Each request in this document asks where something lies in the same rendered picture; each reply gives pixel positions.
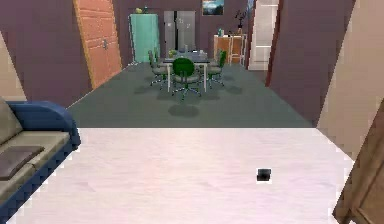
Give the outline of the dark house plant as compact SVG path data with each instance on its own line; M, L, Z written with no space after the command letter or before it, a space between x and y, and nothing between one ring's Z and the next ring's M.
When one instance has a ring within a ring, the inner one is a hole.
M238 10L236 12L235 18L238 20L238 28L241 29L243 27L243 20L247 16L247 11Z

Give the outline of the framed landscape picture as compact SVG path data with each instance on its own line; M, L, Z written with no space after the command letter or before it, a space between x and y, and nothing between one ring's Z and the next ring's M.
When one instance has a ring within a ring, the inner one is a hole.
M221 16L224 14L224 0L202 0L204 16Z

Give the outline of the orange wooden counter cabinet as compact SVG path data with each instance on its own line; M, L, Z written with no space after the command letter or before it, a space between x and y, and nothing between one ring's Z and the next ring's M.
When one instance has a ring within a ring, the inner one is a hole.
M215 35L214 36L214 59L219 58L220 51L227 52L226 62L229 64L245 65L245 53L247 45L246 34L228 34L228 35Z

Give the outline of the grey fridge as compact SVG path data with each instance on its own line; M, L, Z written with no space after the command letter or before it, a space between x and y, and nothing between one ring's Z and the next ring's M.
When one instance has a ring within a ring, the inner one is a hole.
M164 12L165 52L170 50L193 51L196 49L195 11Z

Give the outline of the turquoise cabinet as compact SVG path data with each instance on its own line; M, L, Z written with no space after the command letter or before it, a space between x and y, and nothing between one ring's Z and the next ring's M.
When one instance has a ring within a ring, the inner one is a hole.
M148 51L160 49L158 15L131 14L129 21L134 61L148 62Z

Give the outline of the green swivel chair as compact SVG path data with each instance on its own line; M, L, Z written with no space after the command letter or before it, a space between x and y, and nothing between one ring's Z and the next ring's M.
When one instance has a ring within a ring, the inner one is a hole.
M208 74L209 88L212 88L213 82L224 85L221 74L226 61L226 55L227 55L227 52L221 50L217 64L214 66L212 65L208 66L207 74Z
M160 88L163 88L163 85L167 82L167 68L160 67L154 60L154 55L151 50L148 51L148 57L150 61L150 66L153 74L155 75L155 79L150 83L153 86L156 83L160 84Z
M195 65L188 58L177 58L172 63L174 77L173 84L181 84L182 87L172 91L172 95L178 92L182 93L182 100L185 99L188 91L201 96L201 92L198 88L192 88L191 84L198 84L201 81L201 77L195 73Z

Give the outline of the orange room door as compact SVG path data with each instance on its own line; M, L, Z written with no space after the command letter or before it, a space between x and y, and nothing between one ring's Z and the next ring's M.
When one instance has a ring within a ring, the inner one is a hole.
M73 0L90 83L97 89L122 70L112 0ZM103 39L108 49L103 48Z

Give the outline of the white room door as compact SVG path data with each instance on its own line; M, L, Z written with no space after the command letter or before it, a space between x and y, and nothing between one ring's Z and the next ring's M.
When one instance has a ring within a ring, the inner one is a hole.
M256 0L250 70L267 70L279 0Z

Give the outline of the blue sofa with beige cushions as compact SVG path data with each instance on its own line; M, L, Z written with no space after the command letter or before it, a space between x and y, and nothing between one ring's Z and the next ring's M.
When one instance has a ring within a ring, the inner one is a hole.
M49 101L8 101L0 97L0 153L11 146L42 146L10 180L0 181L0 224L6 222L81 144L76 123Z

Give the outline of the dark grey flat cushion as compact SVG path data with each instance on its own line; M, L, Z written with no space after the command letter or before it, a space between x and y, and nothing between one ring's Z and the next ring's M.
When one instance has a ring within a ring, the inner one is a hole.
M28 161L44 150L42 146L11 146L0 153L0 181L10 180Z

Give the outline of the brown wooden furniture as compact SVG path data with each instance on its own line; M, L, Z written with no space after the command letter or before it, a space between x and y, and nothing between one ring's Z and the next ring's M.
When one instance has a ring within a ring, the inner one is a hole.
M338 224L384 224L384 99L332 215Z

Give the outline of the dining table with white legs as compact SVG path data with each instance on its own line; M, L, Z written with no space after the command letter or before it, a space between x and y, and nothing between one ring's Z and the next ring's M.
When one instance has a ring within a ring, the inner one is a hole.
M164 64L167 69L168 90L171 87L171 74L175 74L186 81L195 71L196 66L203 67L203 88L207 91L208 65L210 61L205 52L177 52L172 57L166 58Z

